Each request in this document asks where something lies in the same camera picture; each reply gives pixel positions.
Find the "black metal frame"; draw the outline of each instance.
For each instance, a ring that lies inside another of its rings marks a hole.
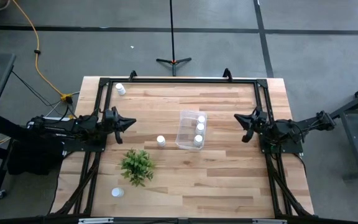
[[[255,90],[256,105],[262,109],[262,100],[260,96],[260,90],[263,90],[266,109],[268,113],[268,119],[274,120],[272,104],[270,101],[269,87],[266,79],[248,79],[248,78],[233,78],[228,69],[225,70],[222,78],[170,78],[170,77],[138,77],[136,72],[133,71],[129,78],[117,77],[117,78],[100,78],[99,87],[96,95],[96,101],[94,104],[94,110],[99,110],[101,104],[101,95],[103,88],[107,87],[106,99],[104,101],[104,110],[107,110],[110,106],[111,93],[114,83],[242,83],[251,84]],[[88,170],[88,164],[90,162],[92,152],[85,152],[83,161],[83,167],[81,170],[80,183],[77,189],[74,191],[70,199],[64,204],[64,206],[55,213],[48,214],[44,217],[32,217],[32,218],[15,218],[8,220],[0,220],[0,223],[78,223],[80,218],[90,218],[93,206],[93,197],[96,187],[96,180],[98,176],[99,163],[102,152],[95,152],[92,166]],[[284,166],[280,153],[275,153],[277,169],[272,161],[272,154],[265,153],[265,160],[268,171],[268,180],[270,184],[270,192],[272,195],[272,204],[275,218],[268,220],[269,223],[276,221],[277,223],[347,223],[356,224],[358,222],[342,221],[342,220],[330,220],[325,218],[318,218],[308,213],[298,203],[296,198],[290,192],[285,181]],[[88,193],[88,199],[84,211],[81,213],[81,201],[83,197],[83,191],[90,181],[90,188]],[[285,213],[283,213],[278,204],[276,183],[282,189],[283,199],[285,204]],[[68,215],[68,212],[74,206],[73,214]],[[296,211],[298,216],[292,215],[292,208]],[[114,217],[114,223],[147,223],[147,222],[175,222],[177,224],[189,224],[189,223],[263,223],[266,220],[263,219],[250,219],[250,218],[131,218],[131,217]]]

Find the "white cap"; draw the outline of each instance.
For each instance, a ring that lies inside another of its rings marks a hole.
[[[120,89],[122,89],[122,88],[124,88],[124,86],[123,86],[121,83],[117,83],[117,84],[116,84],[116,89],[117,89],[117,90],[120,90]]]
[[[113,189],[113,190],[111,191],[111,195],[112,195],[113,197],[121,197],[121,196],[122,196],[121,191],[122,191],[122,190],[121,190],[119,187],[116,187],[115,189]]]
[[[200,122],[200,123],[205,122],[205,117],[204,116],[199,116],[198,117],[198,122]]]
[[[197,124],[197,130],[198,131],[204,131],[205,125],[204,124]]]
[[[158,137],[157,137],[157,142],[158,142],[158,143],[163,143],[163,142],[165,142],[164,136],[158,136]]]
[[[202,141],[203,141],[203,137],[200,136],[200,135],[197,135],[197,136],[194,138],[194,141],[196,141],[196,142],[202,142]]]

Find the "small white bottle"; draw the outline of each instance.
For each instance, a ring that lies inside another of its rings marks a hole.
[[[197,119],[197,124],[204,124],[205,123],[205,117],[204,116],[199,116]]]
[[[157,144],[160,147],[164,147],[165,146],[165,138],[164,136],[159,136],[157,137]]]
[[[205,125],[204,124],[197,124],[196,134],[204,134]]]
[[[121,96],[125,94],[125,88],[121,83],[116,84],[116,89]]]
[[[197,135],[196,137],[194,137],[194,146],[200,146],[202,142],[203,142],[202,136]]]
[[[112,189],[111,195],[113,197],[122,197],[124,196],[124,190],[120,187],[116,187],[115,189]]]

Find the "tripod stand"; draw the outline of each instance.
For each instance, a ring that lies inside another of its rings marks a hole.
[[[189,62],[191,61],[191,58],[184,58],[180,60],[175,60],[175,43],[173,40],[173,16],[172,16],[172,0],[169,0],[169,6],[170,6],[170,14],[171,14],[171,38],[172,38],[172,60],[165,60],[157,58],[157,62],[164,62],[169,63],[172,66],[172,76],[175,77],[177,75],[177,65],[180,62]]]

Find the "wheel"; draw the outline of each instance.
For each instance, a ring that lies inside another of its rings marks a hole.
[[[0,200],[6,197],[7,193],[6,190],[0,190]]]

